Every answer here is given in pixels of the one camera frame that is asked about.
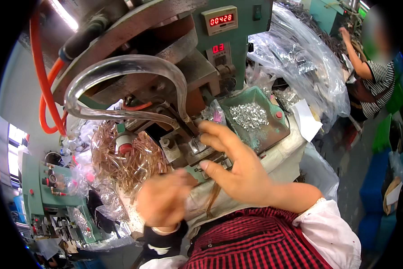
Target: pile of copper wires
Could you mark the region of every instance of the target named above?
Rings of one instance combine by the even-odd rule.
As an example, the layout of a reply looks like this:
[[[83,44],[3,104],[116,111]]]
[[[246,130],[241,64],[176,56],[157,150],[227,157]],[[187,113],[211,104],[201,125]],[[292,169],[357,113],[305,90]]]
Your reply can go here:
[[[105,121],[92,137],[92,164],[100,181],[114,180],[130,195],[151,176],[171,171],[163,151],[146,132],[139,133],[132,151],[125,154],[118,151],[117,134],[115,122]]]

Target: green switch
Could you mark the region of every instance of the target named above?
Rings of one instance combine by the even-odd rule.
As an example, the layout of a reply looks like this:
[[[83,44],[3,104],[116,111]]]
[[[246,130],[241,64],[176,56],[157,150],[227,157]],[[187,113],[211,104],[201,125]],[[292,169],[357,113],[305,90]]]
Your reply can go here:
[[[261,5],[254,5],[252,10],[252,20],[259,21],[261,20]]]
[[[119,123],[116,125],[118,127],[118,133],[125,132],[125,124]]]

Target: window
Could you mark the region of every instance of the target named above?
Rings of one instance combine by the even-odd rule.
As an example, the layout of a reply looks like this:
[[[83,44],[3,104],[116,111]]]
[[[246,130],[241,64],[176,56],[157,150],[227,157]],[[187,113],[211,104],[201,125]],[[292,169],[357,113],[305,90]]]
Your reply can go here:
[[[22,145],[26,133],[16,126],[9,124],[9,172],[10,180],[13,188],[21,187],[20,172],[18,165],[18,147]]]

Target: digital counter display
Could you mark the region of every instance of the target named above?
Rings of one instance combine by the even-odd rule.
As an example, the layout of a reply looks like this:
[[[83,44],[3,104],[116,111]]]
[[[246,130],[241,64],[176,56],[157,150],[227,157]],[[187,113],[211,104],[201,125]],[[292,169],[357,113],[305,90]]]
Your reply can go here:
[[[223,51],[223,50],[224,50],[224,43],[212,47],[212,52],[213,52],[214,54],[215,54],[215,53],[218,53],[218,52],[220,52],[220,51]]]
[[[234,14],[227,14],[224,16],[210,19],[209,23],[210,23],[210,26],[212,27],[212,26],[215,26],[218,24],[223,24],[223,23],[230,22],[230,21],[234,21]]]

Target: white sleeve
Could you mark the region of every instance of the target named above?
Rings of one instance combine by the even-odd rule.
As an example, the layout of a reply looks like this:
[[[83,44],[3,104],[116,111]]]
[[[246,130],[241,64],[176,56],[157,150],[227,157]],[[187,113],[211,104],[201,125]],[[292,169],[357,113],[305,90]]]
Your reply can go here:
[[[140,266],[140,269],[178,269],[186,263],[187,257],[178,255],[162,259],[152,259]]]
[[[300,225],[304,237],[334,269],[360,267],[360,240],[341,218],[334,200],[318,200],[293,225]]]

